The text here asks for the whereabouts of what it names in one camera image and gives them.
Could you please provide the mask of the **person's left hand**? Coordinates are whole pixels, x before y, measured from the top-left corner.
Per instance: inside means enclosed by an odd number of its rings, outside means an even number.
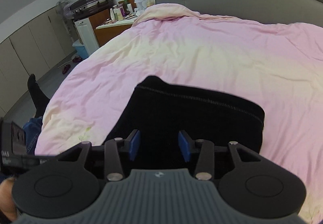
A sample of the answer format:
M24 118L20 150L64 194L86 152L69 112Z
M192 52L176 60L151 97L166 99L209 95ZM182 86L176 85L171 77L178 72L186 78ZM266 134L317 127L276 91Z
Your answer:
M1 212L11 222L17 219L16 206L12 197L12 189L16 178L7 178L1 183Z

